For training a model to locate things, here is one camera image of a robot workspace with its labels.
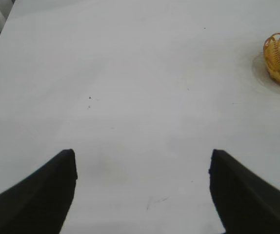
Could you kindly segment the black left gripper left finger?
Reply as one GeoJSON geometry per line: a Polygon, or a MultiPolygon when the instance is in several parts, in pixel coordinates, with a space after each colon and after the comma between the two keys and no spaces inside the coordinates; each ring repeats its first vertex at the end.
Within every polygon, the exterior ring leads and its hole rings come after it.
{"type": "Polygon", "coordinates": [[[62,150],[0,193],[0,234],[58,234],[74,199],[75,152],[62,150]]]}

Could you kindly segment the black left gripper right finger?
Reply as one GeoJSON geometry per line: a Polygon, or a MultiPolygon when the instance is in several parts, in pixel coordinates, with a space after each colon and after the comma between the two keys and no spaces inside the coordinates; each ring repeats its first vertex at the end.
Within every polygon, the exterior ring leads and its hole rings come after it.
{"type": "Polygon", "coordinates": [[[280,190],[214,149],[209,190],[227,234],[280,234],[280,190]]]}

